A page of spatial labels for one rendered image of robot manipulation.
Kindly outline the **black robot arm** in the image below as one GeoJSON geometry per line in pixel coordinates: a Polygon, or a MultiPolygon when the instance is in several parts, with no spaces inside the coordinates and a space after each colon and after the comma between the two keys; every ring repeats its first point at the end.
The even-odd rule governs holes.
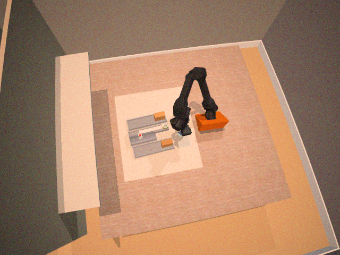
{"type": "Polygon", "coordinates": [[[206,76],[206,69],[204,67],[194,67],[185,76],[185,81],[180,96],[173,105],[173,116],[175,116],[175,118],[170,119],[173,129],[180,131],[185,121],[189,119],[191,108],[188,107],[188,96],[195,80],[198,81],[203,96],[202,106],[204,110],[206,110],[206,119],[217,119],[216,112],[218,110],[218,106],[210,95],[209,88],[205,80],[206,76]],[[176,112],[179,112],[180,114],[176,112]]]}

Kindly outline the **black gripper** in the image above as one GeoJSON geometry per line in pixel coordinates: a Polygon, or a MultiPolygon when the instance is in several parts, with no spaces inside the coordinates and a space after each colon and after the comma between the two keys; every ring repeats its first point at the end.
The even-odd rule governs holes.
{"type": "Polygon", "coordinates": [[[191,135],[191,133],[192,133],[191,128],[189,127],[189,125],[187,125],[189,123],[189,120],[190,119],[185,121],[184,126],[182,126],[182,128],[181,128],[182,136],[191,135]]]}

